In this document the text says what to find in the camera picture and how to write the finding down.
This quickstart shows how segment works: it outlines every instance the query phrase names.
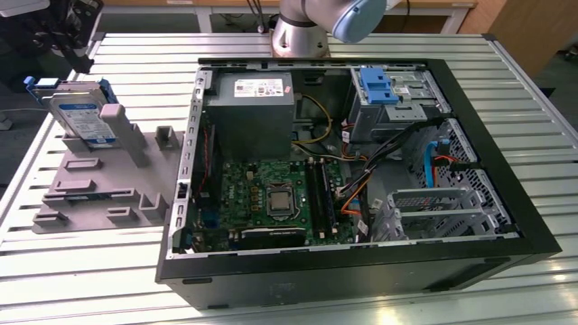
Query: green circuit board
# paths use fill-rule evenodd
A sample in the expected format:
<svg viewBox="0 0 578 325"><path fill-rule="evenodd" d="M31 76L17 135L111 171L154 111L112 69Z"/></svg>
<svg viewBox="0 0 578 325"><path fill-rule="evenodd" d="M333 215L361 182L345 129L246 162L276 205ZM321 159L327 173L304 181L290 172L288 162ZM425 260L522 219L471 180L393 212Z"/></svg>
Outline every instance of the green circuit board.
<svg viewBox="0 0 578 325"><path fill-rule="evenodd" d="M343 185L339 163L326 163L333 188ZM306 162L227 162L223 166L222 206L219 209L219 229L208 232L212 251L228 251L224 230L234 228L292 226L307 231L306 245L345 244L353 242L353 227L349 216L339 214L339 203L334 210L341 221L337 233L326 238L314 235L311 211L306 184ZM292 189L296 213L284 220L268 216L267 188L271 184L286 185Z"/></svg>

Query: power supply label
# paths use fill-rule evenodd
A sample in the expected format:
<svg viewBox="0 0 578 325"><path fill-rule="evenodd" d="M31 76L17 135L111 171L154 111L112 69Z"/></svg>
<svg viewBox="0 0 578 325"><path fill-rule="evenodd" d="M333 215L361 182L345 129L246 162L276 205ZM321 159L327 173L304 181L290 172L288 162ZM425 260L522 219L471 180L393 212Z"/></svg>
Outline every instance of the power supply label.
<svg viewBox="0 0 578 325"><path fill-rule="evenodd" d="M78 135L94 148L108 148L116 136L108 124L99 118L100 110L95 104L60 104L63 117Z"/></svg>
<svg viewBox="0 0 578 325"><path fill-rule="evenodd" d="M283 97L283 79L239 79L235 97Z"/></svg>

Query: metal sheet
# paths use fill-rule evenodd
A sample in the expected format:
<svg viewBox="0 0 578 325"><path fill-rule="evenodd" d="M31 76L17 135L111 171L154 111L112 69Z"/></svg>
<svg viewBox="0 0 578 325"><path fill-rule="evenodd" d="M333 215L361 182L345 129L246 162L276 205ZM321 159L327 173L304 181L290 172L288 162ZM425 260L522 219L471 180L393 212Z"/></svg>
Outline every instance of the metal sheet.
<svg viewBox="0 0 578 325"><path fill-rule="evenodd" d="M270 56L252 34L108 34L94 74L114 84L144 130L184 128L199 57ZM578 315L578 150L557 112L498 47L475 35L373 35L361 45L330 40L334 57L442 58L514 166L563 252L461 292L199 312L154 283L160 227L35 235L30 227L66 149L47 119L22 181L0 207L0 322L127 324L575 324Z"/></svg>

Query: white sticker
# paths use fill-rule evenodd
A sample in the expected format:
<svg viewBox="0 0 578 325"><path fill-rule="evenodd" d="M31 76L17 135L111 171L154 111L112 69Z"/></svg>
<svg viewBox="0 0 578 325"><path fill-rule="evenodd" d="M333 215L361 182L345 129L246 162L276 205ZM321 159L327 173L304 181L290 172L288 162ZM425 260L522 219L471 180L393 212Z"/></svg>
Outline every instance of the white sticker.
<svg viewBox="0 0 578 325"><path fill-rule="evenodd" d="M367 236L369 227L365 224L363 220L359 220L359 222L358 222L358 229L362 231L363 235Z"/></svg>
<svg viewBox="0 0 578 325"><path fill-rule="evenodd" d="M379 210L382 208L382 205L383 205L383 201L379 200L378 198L375 198L373 200L371 209L378 209Z"/></svg>
<svg viewBox="0 0 578 325"><path fill-rule="evenodd" d="M343 142L350 143L350 133L347 131L342 131Z"/></svg>
<svg viewBox="0 0 578 325"><path fill-rule="evenodd" d="M283 79L239 79L235 97L283 97Z"/></svg>
<svg viewBox="0 0 578 325"><path fill-rule="evenodd" d="M60 104L59 109L66 122L92 147L112 146L116 136L100 119L100 110L95 104Z"/></svg>
<svg viewBox="0 0 578 325"><path fill-rule="evenodd" d="M167 5L192 5L191 0L166 0Z"/></svg>
<svg viewBox="0 0 578 325"><path fill-rule="evenodd" d="M406 93L409 95L407 87L394 87L394 93Z"/></svg>

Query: cpu socket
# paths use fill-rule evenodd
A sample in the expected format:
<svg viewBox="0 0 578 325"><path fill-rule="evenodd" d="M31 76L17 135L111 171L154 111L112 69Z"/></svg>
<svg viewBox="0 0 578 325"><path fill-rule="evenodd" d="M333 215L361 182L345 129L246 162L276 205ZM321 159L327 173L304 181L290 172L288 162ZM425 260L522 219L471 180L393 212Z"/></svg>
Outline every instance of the cpu socket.
<svg viewBox="0 0 578 325"><path fill-rule="evenodd" d="M295 214L292 185L270 183L267 185L267 215L276 221L287 220Z"/></svg>

